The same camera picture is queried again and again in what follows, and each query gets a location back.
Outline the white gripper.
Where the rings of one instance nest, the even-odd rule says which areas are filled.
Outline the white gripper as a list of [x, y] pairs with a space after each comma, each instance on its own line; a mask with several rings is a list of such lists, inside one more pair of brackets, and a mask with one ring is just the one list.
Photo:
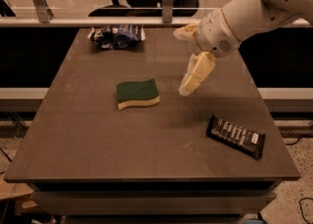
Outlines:
[[195, 42], [201, 50], [198, 55], [192, 54], [187, 71], [181, 80], [179, 94], [189, 96], [212, 73], [216, 58], [226, 57], [236, 51], [241, 41], [234, 35], [221, 9], [214, 10], [200, 22], [192, 22], [173, 31], [179, 40]]

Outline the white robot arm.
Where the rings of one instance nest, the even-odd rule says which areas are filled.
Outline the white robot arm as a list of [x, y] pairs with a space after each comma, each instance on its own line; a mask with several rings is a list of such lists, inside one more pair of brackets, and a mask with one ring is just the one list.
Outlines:
[[231, 0], [200, 22], [176, 29], [176, 38], [200, 48], [189, 59], [179, 94], [188, 96], [197, 90], [215, 68], [216, 60], [238, 50], [246, 39], [297, 19], [313, 22], [313, 0]]

